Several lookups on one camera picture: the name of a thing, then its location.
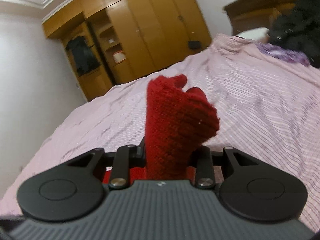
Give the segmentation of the small black hanging pouch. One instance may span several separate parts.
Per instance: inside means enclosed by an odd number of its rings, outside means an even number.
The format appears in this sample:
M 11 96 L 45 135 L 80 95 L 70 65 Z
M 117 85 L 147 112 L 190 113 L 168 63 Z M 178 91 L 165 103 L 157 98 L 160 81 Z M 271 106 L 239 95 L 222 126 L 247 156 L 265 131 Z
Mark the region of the small black hanging pouch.
M 202 48 L 202 44 L 200 41 L 191 40 L 188 42 L 188 48 L 191 50 L 198 50 Z

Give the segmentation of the brown wooden wardrobe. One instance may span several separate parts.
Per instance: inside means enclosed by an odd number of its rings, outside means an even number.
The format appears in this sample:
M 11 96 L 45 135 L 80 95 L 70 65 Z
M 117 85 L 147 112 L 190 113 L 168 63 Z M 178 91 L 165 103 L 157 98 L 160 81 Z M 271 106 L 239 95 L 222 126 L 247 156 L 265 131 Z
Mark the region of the brown wooden wardrobe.
M 47 38 L 64 48 L 84 36 L 100 67 L 79 76 L 71 51 L 72 70 L 87 100 L 111 87 L 168 68 L 207 48 L 212 39 L 196 0 L 72 0 L 43 23 Z M 188 42 L 200 41 L 191 50 Z M 118 64 L 113 53 L 123 50 Z

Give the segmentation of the white pink shelf container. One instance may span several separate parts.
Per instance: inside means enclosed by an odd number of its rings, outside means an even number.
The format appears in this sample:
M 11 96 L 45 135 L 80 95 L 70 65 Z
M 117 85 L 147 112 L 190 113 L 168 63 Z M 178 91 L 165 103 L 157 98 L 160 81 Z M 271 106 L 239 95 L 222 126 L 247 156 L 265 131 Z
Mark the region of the white pink shelf container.
M 112 56 L 113 56 L 113 59 L 116 64 L 118 64 L 126 59 L 126 55 L 123 50 L 116 51 L 115 53 L 113 53 Z

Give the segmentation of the red knitted sweater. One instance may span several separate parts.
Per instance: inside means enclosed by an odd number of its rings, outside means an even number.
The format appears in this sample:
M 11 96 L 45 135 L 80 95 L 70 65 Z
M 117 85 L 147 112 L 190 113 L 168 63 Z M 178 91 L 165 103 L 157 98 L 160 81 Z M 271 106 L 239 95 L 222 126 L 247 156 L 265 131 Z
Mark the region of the red knitted sweater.
M 188 167 L 192 152 L 216 136 L 216 108 L 197 87 L 184 91 L 185 75 L 159 76 L 146 91 L 145 167 L 132 167 L 130 181 L 190 180 L 197 187 L 214 185 L 211 152 L 198 167 Z

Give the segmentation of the dark wooden headboard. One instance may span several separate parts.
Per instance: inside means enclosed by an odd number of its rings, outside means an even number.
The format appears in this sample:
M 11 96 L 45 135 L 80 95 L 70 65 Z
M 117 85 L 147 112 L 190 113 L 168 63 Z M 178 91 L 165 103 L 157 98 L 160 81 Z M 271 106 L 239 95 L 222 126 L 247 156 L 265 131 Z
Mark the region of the dark wooden headboard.
M 297 0 L 236 0 L 224 7 L 232 25 L 232 34 L 266 27 L 280 15 L 288 14 Z

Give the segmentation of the purple patterned cloth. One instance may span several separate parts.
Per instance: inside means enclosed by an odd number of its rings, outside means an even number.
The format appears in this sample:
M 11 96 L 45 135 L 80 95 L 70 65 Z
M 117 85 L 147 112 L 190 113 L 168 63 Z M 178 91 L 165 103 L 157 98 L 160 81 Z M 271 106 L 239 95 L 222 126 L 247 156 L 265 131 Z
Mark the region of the purple patterned cloth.
M 300 63 L 304 66 L 308 66 L 310 64 L 308 57 L 301 51 L 284 49 L 280 46 L 272 45 L 270 43 L 258 42 L 255 45 L 261 53 L 281 61 L 288 63 Z

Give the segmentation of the pink checked bed sheet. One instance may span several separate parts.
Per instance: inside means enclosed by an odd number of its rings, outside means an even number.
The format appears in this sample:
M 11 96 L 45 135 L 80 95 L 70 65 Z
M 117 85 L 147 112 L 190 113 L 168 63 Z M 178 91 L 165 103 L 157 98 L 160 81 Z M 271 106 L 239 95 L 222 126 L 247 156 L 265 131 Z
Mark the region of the pink checked bed sheet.
M 319 230 L 319 70 L 260 52 L 252 41 L 217 35 L 208 49 L 161 71 L 184 74 L 204 91 L 220 118 L 207 146 L 233 146 L 297 178 L 308 189 L 300 220 Z M 1 199 L 1 215 L 20 215 L 16 192 L 28 178 L 88 150 L 140 142 L 147 77 L 113 87 L 78 108 L 47 138 Z

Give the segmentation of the black clothes pile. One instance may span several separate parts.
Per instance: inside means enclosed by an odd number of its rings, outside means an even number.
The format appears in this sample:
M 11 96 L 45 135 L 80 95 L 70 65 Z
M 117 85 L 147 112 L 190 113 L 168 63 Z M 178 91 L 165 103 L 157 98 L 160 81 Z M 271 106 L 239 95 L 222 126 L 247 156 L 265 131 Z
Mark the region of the black clothes pile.
M 303 52 L 319 68 L 319 0 L 298 0 L 288 15 L 280 15 L 268 32 L 268 42 Z

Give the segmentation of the dark hanging garment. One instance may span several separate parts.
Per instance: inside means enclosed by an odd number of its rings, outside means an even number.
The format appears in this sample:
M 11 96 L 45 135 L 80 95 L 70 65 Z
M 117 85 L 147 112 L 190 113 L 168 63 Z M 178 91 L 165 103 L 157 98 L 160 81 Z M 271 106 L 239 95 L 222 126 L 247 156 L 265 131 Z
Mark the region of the dark hanging garment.
M 84 36 L 77 36 L 76 38 L 69 40 L 65 49 L 71 51 L 76 65 L 76 72 L 79 76 L 100 67 L 100 62 L 91 51 L 91 47 L 87 45 Z

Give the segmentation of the white pillow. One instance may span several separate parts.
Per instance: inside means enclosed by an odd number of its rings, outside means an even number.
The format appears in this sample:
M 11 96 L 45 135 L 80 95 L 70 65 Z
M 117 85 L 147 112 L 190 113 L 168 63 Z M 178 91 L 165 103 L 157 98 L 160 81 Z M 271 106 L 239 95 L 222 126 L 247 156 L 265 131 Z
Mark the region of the white pillow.
M 255 42 L 267 43 L 269 39 L 269 29 L 265 27 L 254 28 L 238 33 L 236 36 Z

